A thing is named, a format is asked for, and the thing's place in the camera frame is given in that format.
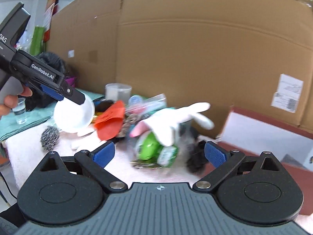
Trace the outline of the person's hand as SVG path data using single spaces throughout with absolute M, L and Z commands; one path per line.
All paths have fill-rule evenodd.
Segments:
M 20 94 L 22 97 L 32 96 L 32 91 L 29 87 L 23 86 L 23 92 Z M 18 96 L 8 95 L 4 98 L 4 103 L 0 104 L 0 117 L 6 116 L 10 113 L 11 109 L 15 108 L 18 103 Z

